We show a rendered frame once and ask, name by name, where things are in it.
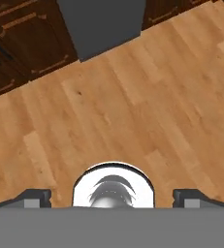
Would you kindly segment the dark wooden cupboard run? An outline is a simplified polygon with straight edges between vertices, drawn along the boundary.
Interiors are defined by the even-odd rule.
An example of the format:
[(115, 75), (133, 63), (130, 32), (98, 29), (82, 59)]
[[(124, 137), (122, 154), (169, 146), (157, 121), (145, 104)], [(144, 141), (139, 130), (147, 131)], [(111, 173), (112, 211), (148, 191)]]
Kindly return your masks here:
[(57, 0), (0, 0), (0, 95), (77, 60)]
[(142, 30), (198, 7), (217, 0), (146, 0)]

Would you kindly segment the grey appliance front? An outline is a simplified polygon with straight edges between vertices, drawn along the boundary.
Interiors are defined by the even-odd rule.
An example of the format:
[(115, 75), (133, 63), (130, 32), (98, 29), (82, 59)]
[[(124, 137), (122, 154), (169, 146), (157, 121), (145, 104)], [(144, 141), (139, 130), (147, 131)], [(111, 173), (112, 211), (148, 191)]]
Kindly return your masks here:
[(141, 35), (145, 0), (57, 0), (80, 62)]

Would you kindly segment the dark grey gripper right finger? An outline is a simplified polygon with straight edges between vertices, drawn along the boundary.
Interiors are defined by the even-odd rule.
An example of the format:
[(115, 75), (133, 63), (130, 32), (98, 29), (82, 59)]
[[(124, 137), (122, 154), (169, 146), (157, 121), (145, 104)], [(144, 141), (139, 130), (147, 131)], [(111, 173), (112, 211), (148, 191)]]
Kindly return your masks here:
[(173, 207), (180, 208), (206, 208), (224, 207), (223, 201), (209, 198), (198, 189), (174, 189)]

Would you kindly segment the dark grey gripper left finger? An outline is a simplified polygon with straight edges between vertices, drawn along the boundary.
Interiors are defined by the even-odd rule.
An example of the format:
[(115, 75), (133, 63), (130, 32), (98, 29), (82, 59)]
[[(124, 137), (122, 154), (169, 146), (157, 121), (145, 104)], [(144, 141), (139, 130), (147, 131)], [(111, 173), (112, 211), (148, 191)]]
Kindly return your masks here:
[(26, 189), (13, 199), (0, 202), (0, 207), (51, 208), (50, 189)]

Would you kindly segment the white and black round object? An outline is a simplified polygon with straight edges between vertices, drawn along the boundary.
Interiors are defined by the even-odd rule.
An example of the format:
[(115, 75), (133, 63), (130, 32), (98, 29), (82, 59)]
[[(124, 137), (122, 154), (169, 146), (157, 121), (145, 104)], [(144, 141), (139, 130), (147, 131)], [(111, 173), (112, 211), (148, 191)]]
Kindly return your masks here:
[(138, 168), (123, 162), (96, 164), (73, 187), (72, 206), (154, 208), (154, 187)]

